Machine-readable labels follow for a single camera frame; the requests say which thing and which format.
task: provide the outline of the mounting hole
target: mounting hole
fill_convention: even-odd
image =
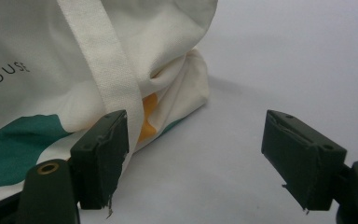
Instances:
[[[37,173],[40,175],[48,175],[58,170],[59,167],[60,165],[57,162],[49,162],[40,166],[37,169]]]
[[[324,145],[324,148],[325,149],[328,149],[328,150],[333,150],[334,148],[332,147],[332,146],[330,146],[330,145]]]

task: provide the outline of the white fabric strap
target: white fabric strap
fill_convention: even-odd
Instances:
[[[106,112],[126,109],[130,153],[128,165],[144,120],[142,96],[116,31],[100,0],[58,0],[97,83]]]

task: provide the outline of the white canvas bag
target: white canvas bag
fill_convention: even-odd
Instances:
[[[101,116],[128,113],[130,153],[203,105],[193,49],[214,0],[0,1],[0,200],[32,166],[67,159]]]

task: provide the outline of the fabric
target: fabric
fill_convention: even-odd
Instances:
[[[194,49],[216,1],[0,1],[0,200],[126,109],[130,153],[208,98]]]

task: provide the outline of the canvas tote bag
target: canvas tote bag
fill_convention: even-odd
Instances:
[[[127,110],[130,153],[208,97],[194,49],[214,0],[0,1],[0,200],[41,161],[68,159],[101,116]]]

